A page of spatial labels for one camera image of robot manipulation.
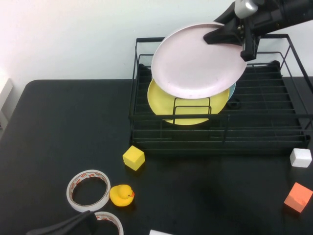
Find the rubber duck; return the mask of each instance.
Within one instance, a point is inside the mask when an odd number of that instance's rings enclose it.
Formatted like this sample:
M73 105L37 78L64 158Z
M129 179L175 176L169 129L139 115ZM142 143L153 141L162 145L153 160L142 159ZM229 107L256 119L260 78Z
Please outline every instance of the rubber duck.
M118 207L128 206L134 196L135 193L129 185L117 185L110 190L110 199Z

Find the dish rack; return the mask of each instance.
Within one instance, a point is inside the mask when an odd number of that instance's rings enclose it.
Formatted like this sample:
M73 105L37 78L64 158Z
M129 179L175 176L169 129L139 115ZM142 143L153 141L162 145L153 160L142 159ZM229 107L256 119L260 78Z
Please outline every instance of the dish rack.
M152 53L142 52L164 38L138 38L130 98L131 144L149 153L179 155L276 155L308 148L313 130L313 85L288 34L265 35L262 43L282 42L281 51L258 52L263 61L248 64L232 98L219 114L155 115L147 99ZM297 65L295 77L287 62ZM208 118L176 125L165 119Z

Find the yellow plate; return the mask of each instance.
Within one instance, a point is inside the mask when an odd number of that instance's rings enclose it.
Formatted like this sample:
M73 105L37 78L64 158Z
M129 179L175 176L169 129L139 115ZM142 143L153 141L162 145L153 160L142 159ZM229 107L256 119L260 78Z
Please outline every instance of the yellow plate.
M218 114L229 96L229 89L211 97L211 114ZM156 115L172 115L175 97L163 91L152 79L148 88L148 102L150 108ZM177 107L175 114L208 114L209 98L204 99L176 99L175 106L196 106L196 107ZM195 125L207 121L207 118L180 118L175 120L177 125Z

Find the yellow sponge cube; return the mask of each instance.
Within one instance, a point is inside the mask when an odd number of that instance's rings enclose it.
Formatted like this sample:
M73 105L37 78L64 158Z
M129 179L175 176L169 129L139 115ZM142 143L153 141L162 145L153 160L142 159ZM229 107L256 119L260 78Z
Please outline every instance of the yellow sponge cube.
M131 146L126 153L123 154L123 160L126 166L133 170L138 170L145 162L145 153L135 146Z

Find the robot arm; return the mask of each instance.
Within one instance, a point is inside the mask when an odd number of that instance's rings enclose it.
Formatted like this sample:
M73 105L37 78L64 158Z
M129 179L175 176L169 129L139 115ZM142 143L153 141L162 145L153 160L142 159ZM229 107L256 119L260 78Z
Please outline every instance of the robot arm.
M208 44L243 46L245 61L256 58L262 35L313 20L313 0L236 0L215 21L224 26L204 35Z

